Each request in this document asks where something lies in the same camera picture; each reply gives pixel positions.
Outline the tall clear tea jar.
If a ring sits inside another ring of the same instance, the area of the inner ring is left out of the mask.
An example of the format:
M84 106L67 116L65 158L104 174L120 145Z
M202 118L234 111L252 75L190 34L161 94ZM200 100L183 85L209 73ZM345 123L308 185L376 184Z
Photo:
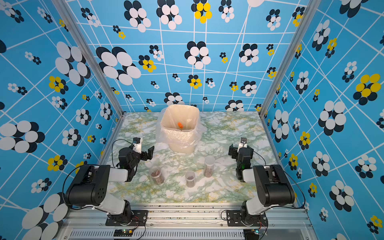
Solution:
M207 156L205 158L205 170L204 176L210 178L213 175L215 167L215 158L213 156Z

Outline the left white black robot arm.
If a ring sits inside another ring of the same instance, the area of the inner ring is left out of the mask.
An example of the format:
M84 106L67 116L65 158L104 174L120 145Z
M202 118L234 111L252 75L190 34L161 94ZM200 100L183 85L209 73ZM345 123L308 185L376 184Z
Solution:
M140 161L153 158L155 147L152 146L146 152L140 152L138 144L131 144L119 151L119 164L117 168L110 165L83 165L77 167L78 173L63 193L64 203L68 208L78 210L93 208L107 214L107 226L120 224L145 225L147 211L134 213L131 204L108 193L108 184L128 183L137 173Z

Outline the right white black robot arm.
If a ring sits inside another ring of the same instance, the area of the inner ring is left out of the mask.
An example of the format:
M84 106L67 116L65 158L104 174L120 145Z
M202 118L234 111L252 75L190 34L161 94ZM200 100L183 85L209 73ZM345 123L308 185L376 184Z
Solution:
M230 145L229 156L236 160L236 177L243 183L254 183L257 195L243 202L239 221L251 227L257 223L267 226L265 212L272 208L287 208L295 201L295 192L280 165L251 166L256 152L245 143Z

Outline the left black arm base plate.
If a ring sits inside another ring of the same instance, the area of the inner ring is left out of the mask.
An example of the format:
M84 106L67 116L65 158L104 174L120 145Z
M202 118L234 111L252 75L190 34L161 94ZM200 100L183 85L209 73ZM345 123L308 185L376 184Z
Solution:
M145 226L147 222L148 210L133 210L120 215L107 215L106 226L113 227L138 227Z

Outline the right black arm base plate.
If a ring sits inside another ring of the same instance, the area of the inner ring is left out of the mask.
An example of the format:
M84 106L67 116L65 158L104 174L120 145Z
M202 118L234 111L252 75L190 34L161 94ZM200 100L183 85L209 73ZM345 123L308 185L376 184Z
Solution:
M229 227L267 227L267 217L263 215L249 215L246 212L225 210L225 220Z

